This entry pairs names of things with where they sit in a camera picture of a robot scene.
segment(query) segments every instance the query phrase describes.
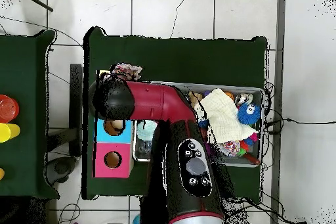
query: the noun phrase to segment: metal tray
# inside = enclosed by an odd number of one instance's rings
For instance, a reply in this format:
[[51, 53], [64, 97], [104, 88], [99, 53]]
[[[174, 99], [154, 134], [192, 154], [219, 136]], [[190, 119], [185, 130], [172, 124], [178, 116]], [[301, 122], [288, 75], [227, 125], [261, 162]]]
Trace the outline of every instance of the metal tray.
[[[222, 89], [223, 91], [231, 92], [235, 97], [239, 93], [251, 93], [253, 95], [252, 103], [258, 104], [261, 107], [261, 119], [253, 126], [259, 133], [259, 140], [255, 142], [251, 150], [249, 151], [252, 156], [258, 158], [261, 161], [262, 158], [262, 145], [263, 145], [263, 129], [264, 129], [264, 101], [265, 101], [265, 93], [263, 89], [252, 88], [252, 87], [236, 87], [236, 86], [224, 86], [224, 85], [206, 85], [206, 84], [191, 84], [191, 83], [174, 83], [174, 82], [162, 82], [162, 81], [151, 81], [151, 83], [157, 84], [165, 84], [170, 86], [175, 86], [180, 89], [180, 91], [187, 95], [189, 91], [193, 91], [195, 93], [204, 94], [206, 91], [212, 91], [214, 89]], [[134, 136], [133, 139], [133, 158], [137, 161], [149, 161], [149, 155], [147, 158], [137, 158], [136, 151], [140, 147], [137, 141], [137, 122], [135, 122], [134, 127]], [[216, 159], [216, 162], [221, 164], [226, 164], [227, 166], [236, 166], [236, 167], [256, 167], [258, 165], [252, 164], [248, 159], [244, 157], [228, 157], [222, 154], [220, 158]]]

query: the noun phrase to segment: blue box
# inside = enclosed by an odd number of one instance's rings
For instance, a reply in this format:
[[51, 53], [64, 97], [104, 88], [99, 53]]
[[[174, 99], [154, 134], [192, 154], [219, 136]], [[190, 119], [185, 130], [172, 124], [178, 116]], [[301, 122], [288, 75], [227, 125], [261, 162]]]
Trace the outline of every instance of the blue box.
[[132, 121], [125, 121], [125, 129], [118, 136], [109, 135], [104, 129], [104, 121], [97, 121], [97, 142], [103, 143], [131, 143], [132, 138]]

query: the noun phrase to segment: dark green tablecloth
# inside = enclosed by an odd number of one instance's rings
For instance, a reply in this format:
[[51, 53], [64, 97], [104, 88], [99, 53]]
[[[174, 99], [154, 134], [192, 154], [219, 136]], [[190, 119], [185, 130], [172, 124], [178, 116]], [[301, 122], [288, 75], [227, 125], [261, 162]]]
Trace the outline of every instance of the dark green tablecloth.
[[[118, 62], [143, 67], [141, 80], [259, 88], [264, 85], [264, 37], [251, 41], [114, 37], [104, 35], [101, 28], [95, 27], [85, 35], [84, 46], [84, 89], [95, 81], [97, 70], [109, 70]], [[83, 104], [86, 112], [87, 101]], [[83, 124], [86, 120], [88, 134], [83, 127], [83, 135], [88, 141], [87, 145], [83, 145], [83, 194], [92, 198], [97, 194], [123, 196], [146, 193], [145, 162], [135, 162], [128, 179], [91, 177], [94, 117], [89, 114], [83, 118]], [[259, 201], [260, 166], [228, 167], [228, 172], [237, 197]]]
[[0, 143], [1, 196], [58, 198], [43, 175], [47, 151], [46, 52], [52, 30], [34, 37], [0, 36], [0, 94], [18, 101], [20, 113], [11, 123], [19, 136]]

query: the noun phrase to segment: orange cup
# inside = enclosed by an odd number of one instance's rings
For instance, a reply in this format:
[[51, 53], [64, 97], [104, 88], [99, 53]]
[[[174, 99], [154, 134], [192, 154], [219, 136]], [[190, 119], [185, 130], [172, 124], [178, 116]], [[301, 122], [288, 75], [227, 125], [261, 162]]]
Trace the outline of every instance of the orange cup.
[[8, 123], [18, 115], [19, 107], [16, 100], [0, 95], [0, 123]]

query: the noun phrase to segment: pink box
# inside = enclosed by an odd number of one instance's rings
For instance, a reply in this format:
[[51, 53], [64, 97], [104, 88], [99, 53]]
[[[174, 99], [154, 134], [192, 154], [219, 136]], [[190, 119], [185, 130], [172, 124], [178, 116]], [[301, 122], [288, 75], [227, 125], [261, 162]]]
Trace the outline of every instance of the pink box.
[[[118, 152], [121, 163], [117, 168], [109, 168], [104, 157], [108, 152]], [[128, 178], [132, 169], [131, 144], [129, 143], [101, 143], [96, 144], [95, 175], [96, 178]]]

